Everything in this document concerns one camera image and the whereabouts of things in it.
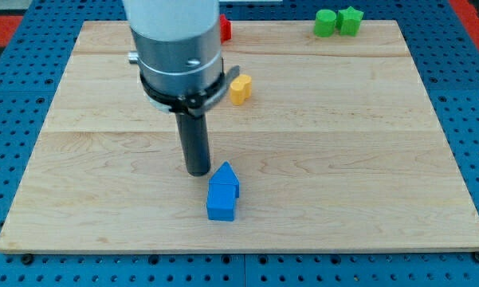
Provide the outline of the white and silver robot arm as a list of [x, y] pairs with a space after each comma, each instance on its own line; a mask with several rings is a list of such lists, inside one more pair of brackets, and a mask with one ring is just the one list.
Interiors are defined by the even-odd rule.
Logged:
[[218, 0], [124, 0], [140, 80], [163, 112], [203, 116], [240, 67], [224, 70]]

